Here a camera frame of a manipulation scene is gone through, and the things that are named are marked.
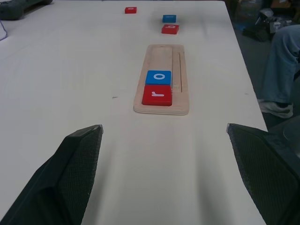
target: wooden board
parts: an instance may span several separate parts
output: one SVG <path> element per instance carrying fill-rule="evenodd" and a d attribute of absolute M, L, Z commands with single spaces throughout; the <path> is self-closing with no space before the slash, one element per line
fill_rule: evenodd
<path fill-rule="evenodd" d="M 148 70 L 172 72 L 172 105 L 143 105 L 142 98 Z M 138 113 L 186 115 L 189 111 L 188 79 L 182 45 L 149 45 L 137 86 L 134 110 Z"/>

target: red block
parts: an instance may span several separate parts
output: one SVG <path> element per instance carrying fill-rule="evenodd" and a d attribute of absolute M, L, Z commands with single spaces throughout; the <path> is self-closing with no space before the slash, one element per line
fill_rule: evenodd
<path fill-rule="evenodd" d="M 161 29 L 161 32 L 163 34 L 177 34 L 178 30 L 179 30 L 179 25 L 165 24 Z"/>
<path fill-rule="evenodd" d="M 146 85 L 142 97 L 143 105 L 172 105 L 172 89 L 169 85 Z"/>
<path fill-rule="evenodd" d="M 137 8 L 136 7 L 126 7 L 125 8 L 125 14 L 133 14 L 136 13 Z"/>

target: shoe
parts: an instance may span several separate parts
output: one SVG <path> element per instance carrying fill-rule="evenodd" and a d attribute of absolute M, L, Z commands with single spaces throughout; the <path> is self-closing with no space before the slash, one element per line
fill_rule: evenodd
<path fill-rule="evenodd" d="M 275 102 L 258 100 L 259 107 L 262 113 L 271 113 L 274 116 L 282 119 L 288 119 L 293 116 L 293 105 L 287 107 L 279 107 Z"/>

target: floor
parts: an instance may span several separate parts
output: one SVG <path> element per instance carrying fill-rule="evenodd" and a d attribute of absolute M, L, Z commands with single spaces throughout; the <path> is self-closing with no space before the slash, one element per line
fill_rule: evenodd
<path fill-rule="evenodd" d="M 255 93 L 259 93 L 262 88 L 264 67 L 271 47 L 270 41 L 255 41 L 249 37 L 243 36 L 240 30 L 235 30 L 235 34 L 247 66 L 254 91 Z M 292 102 L 294 104 L 294 116 L 300 115 L 300 78 L 294 82 Z M 286 121 L 268 113 L 263 113 L 263 117 L 268 129 Z"/>

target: white table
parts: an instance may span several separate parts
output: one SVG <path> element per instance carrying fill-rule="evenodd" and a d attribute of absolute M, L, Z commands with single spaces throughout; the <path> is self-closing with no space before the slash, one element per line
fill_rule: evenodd
<path fill-rule="evenodd" d="M 178 35 L 160 33 L 163 14 Z M 3 23 L 0 218 L 65 136 L 103 124 L 83 225 L 265 224 L 226 134 L 266 126 L 223 2 L 56 1 Z M 150 44 L 184 45 L 187 116 L 133 111 Z"/>

